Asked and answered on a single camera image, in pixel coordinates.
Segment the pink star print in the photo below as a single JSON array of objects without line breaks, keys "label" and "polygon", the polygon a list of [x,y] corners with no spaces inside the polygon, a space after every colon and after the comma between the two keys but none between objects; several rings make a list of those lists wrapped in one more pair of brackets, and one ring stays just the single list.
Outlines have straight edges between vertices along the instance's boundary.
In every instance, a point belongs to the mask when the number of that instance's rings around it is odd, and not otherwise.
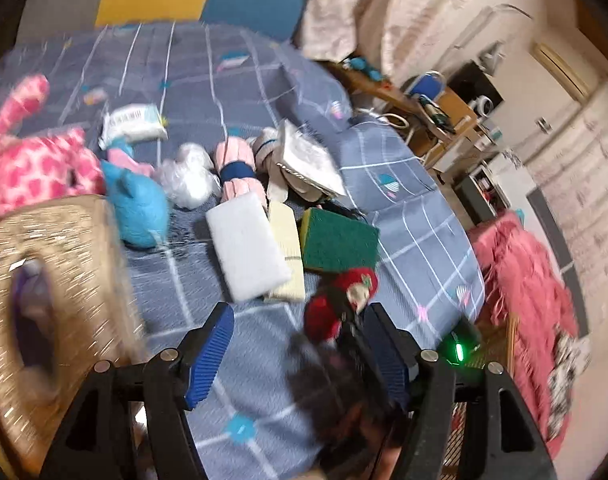
[{"label": "pink star print", "polygon": [[425,306],[417,305],[417,315],[420,323],[428,323],[428,309]]}]

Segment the bed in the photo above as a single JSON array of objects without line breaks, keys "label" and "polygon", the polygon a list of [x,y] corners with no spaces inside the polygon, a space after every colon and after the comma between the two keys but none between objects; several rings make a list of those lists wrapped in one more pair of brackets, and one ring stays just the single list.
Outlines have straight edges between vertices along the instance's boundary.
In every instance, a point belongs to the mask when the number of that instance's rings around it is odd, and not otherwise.
[{"label": "bed", "polygon": [[[248,56],[236,68],[223,57]],[[98,150],[102,115],[132,103],[155,103],[169,139],[135,146],[134,158],[159,164],[180,144],[212,152],[229,135],[255,137],[283,118],[308,123],[328,146],[356,206],[380,229],[376,272],[382,303],[423,348],[435,348],[464,313],[483,303],[478,263],[462,226],[419,160],[388,126],[351,118],[340,84],[289,44],[250,31],[200,22],[104,28],[17,47],[0,64],[0,104],[28,73],[51,82],[43,113],[20,136],[81,123]],[[84,95],[103,88],[106,102]],[[150,352],[176,345],[201,325],[227,293],[204,212],[174,210],[166,250],[124,248]],[[301,214],[302,204],[293,203]],[[319,277],[306,274],[310,296]],[[302,335],[304,304],[233,306],[236,329],[209,397],[188,421],[210,478],[290,478],[308,469],[322,435],[356,396],[330,347]]]}]

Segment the rolled pink towel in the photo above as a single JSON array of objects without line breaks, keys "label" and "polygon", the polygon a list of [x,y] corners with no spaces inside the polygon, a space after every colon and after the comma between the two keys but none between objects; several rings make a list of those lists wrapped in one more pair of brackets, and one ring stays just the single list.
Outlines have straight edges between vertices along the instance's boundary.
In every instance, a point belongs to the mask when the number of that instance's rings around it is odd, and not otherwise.
[{"label": "rolled pink towel", "polygon": [[222,202],[254,192],[267,209],[264,186],[255,178],[255,157],[248,142],[240,137],[228,137],[215,149],[215,168],[222,181]]}]

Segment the blue plush toy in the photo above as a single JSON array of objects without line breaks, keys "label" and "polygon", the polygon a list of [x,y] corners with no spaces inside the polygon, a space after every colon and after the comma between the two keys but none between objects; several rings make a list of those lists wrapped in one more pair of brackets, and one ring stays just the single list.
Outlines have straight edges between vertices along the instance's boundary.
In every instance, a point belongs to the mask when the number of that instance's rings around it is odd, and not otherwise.
[{"label": "blue plush toy", "polygon": [[159,184],[105,160],[100,163],[120,238],[140,249],[155,247],[158,241],[166,240],[170,209]]}]

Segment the blue dot print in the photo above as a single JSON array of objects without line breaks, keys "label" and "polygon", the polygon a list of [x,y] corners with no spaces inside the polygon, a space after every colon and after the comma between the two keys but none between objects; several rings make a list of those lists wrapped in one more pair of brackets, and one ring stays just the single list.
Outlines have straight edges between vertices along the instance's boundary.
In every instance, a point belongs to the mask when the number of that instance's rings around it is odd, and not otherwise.
[{"label": "blue dot print", "polygon": [[253,421],[244,415],[235,415],[226,425],[226,432],[236,444],[245,444],[255,436]]}]

